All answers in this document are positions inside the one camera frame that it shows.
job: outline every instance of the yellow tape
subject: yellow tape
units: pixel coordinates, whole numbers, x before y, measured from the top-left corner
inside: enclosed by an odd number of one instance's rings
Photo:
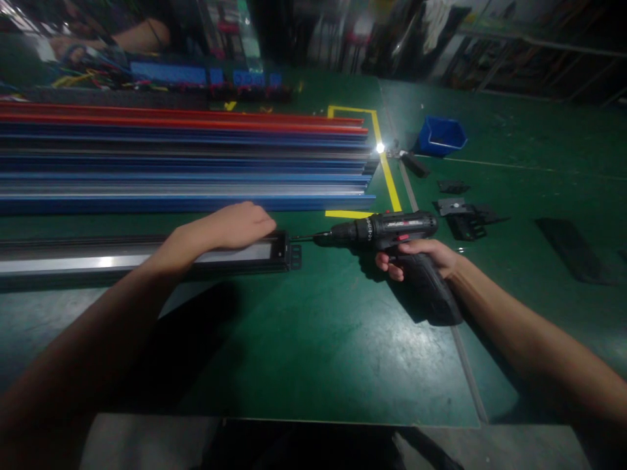
[[[343,106],[329,106],[327,111],[327,117],[333,118],[335,111],[347,111],[347,112],[362,112],[368,113],[372,116],[372,128],[374,129],[374,138],[377,141],[377,147],[383,145],[383,139],[381,138],[381,129],[379,128],[379,118],[375,110],[365,110],[359,108],[346,108]],[[394,212],[402,211],[400,207],[400,201],[398,200],[398,193],[396,192],[396,186],[394,186],[394,178],[392,178],[392,172],[390,171],[390,165],[387,162],[387,156],[385,151],[379,153],[379,159],[381,160],[381,169],[383,170],[383,176],[385,176],[385,184],[387,186],[387,192],[390,194],[390,201],[392,202],[392,209]],[[344,212],[344,211],[327,211],[328,212]]]
[[[357,211],[326,211],[327,217],[343,217],[344,219],[365,219],[370,217],[374,212],[357,212]]]

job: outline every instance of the cordless drill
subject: cordless drill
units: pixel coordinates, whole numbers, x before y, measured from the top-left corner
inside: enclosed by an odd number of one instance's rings
[[[408,255],[398,250],[401,243],[429,237],[437,229],[438,220],[430,212],[393,212],[337,224],[313,238],[321,244],[367,243],[378,251],[385,251],[390,263],[403,269],[406,282],[417,290],[419,299],[432,308],[431,323],[456,325],[462,322],[459,308],[430,256]]]

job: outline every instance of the red aluminum profile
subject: red aluminum profile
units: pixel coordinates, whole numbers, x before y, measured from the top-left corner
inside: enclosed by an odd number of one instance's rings
[[[368,129],[360,127],[337,127],[301,124],[248,123],[222,121],[189,121],[184,119],[138,119],[135,117],[101,116],[51,116],[47,114],[6,114],[0,113],[0,122],[75,124],[75,125],[111,125],[132,127],[168,127],[174,129],[206,129],[228,131],[262,131],[276,133],[311,133],[368,135]]]
[[[14,114],[49,114],[55,116],[102,116],[110,118],[184,119],[188,121],[264,122],[275,124],[362,127],[363,119],[289,114],[244,114],[219,111],[186,111],[109,106],[71,106],[67,104],[0,102],[0,112]]]

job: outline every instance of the blue plastic container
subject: blue plastic container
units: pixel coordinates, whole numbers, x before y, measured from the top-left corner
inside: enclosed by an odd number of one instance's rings
[[[454,119],[427,116],[413,151],[443,157],[463,148],[467,141],[466,133],[459,122]]]

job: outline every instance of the person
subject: person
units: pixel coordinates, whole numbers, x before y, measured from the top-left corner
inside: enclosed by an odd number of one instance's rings
[[[58,60],[78,61],[84,49],[77,45],[96,50],[117,45],[134,53],[177,50],[181,46],[180,26],[168,0],[19,0],[18,5],[34,24],[46,24],[48,30],[57,33],[49,43]]]
[[[194,260],[212,249],[245,247],[275,228],[251,202],[177,228],[54,339],[0,399],[0,466],[78,467],[98,404],[137,359]],[[414,240],[399,250],[433,258],[512,367],[567,405],[560,409],[575,428],[597,435],[601,430],[603,439],[627,443],[627,383],[608,365],[437,240]],[[376,255],[376,264],[403,282],[403,270],[385,253]]]

